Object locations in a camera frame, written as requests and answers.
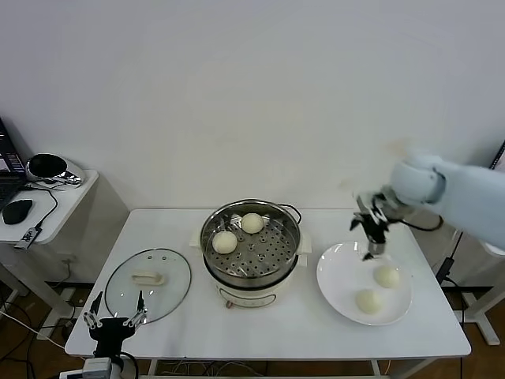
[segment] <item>laptop screen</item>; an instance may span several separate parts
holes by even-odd
[[[24,166],[0,119],[0,175],[24,175]]]

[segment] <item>laptop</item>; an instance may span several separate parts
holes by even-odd
[[[27,181],[21,158],[0,119],[0,210],[16,196]]]

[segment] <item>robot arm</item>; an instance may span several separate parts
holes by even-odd
[[[388,225],[416,208],[442,216],[450,225],[505,250],[505,174],[462,166],[438,156],[416,155],[397,163],[391,184],[357,199],[370,242],[368,258],[382,253]]]

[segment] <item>metal rim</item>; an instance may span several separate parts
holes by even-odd
[[[160,251],[160,250],[164,250],[164,251],[170,251],[172,253],[176,253],[178,256],[180,256],[184,262],[186,262],[186,264],[188,265],[188,268],[189,268],[189,285],[188,285],[188,289],[186,290],[186,292],[184,293],[184,296],[182,296],[181,298],[181,301],[177,303],[177,305],[167,314],[164,314],[163,316],[161,317],[158,317],[158,318],[155,318],[154,320],[150,320],[150,321],[146,321],[146,325],[147,324],[151,324],[152,322],[155,322],[157,320],[160,320],[166,316],[168,316],[169,314],[171,314],[172,312],[174,312],[180,305],[181,303],[184,301],[184,299],[186,298],[188,292],[189,292],[189,288],[191,287],[191,282],[193,281],[193,272],[191,271],[191,265],[189,264],[188,260],[180,253],[178,253],[177,251],[175,250],[172,250],[172,249],[167,249],[165,247],[156,247],[154,249],[146,249],[146,250],[142,250],[140,251],[139,253],[135,253],[134,255],[132,255],[130,258],[128,258],[126,261],[123,261],[115,270],[114,272],[112,272],[112,275],[109,276],[109,279],[107,280],[107,285],[105,286],[105,307],[107,308],[107,311],[109,312],[109,314],[111,316],[114,316],[114,313],[110,310],[109,308],[109,304],[107,303],[107,288],[109,287],[109,283],[110,283],[110,280],[112,279],[112,277],[114,276],[114,274],[116,273],[117,270],[120,269],[121,266],[123,266],[124,263],[126,263],[127,261],[129,261],[130,259],[133,259],[134,257],[136,257],[137,255],[141,255],[142,253],[146,253],[148,251]]]
[[[223,285],[247,291],[268,288],[289,275],[297,263],[301,232],[284,206],[244,199],[214,211],[200,231],[200,248],[211,275]],[[248,234],[241,229],[241,218],[250,212],[265,220],[259,233]],[[231,231],[237,237],[238,247],[233,253],[223,255],[213,249],[212,240],[220,231]]]
[[[243,287],[243,286],[237,286],[235,284],[232,284],[232,283],[229,283],[229,282],[225,282],[224,280],[222,280],[221,278],[219,278],[209,267],[208,267],[208,263],[207,261],[205,260],[204,258],[204,263],[205,263],[205,267],[207,268],[207,271],[211,274],[211,276],[217,280],[218,282],[220,282],[223,286],[227,286],[229,288],[233,288],[234,290],[239,290],[239,291],[261,291],[261,290],[266,290],[270,287],[273,287],[279,283],[281,283],[285,278],[287,278],[292,272],[293,270],[297,267],[297,263],[298,263],[298,254],[296,254],[296,257],[294,258],[294,263],[293,265],[291,266],[290,270],[288,272],[286,272],[286,274],[280,278],[278,278],[276,281],[274,282],[271,282],[269,284],[265,284],[263,286],[258,286],[258,287]]]

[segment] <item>white plate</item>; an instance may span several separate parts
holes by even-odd
[[[410,274],[388,256],[363,261],[367,244],[344,242],[326,250],[317,264],[317,282],[324,297],[337,311],[353,321],[365,325],[389,325],[406,315],[412,303]],[[390,289],[381,287],[373,279],[373,270],[381,265],[393,265],[400,272],[400,285]],[[356,305],[360,290],[378,291],[383,309],[366,314]]]

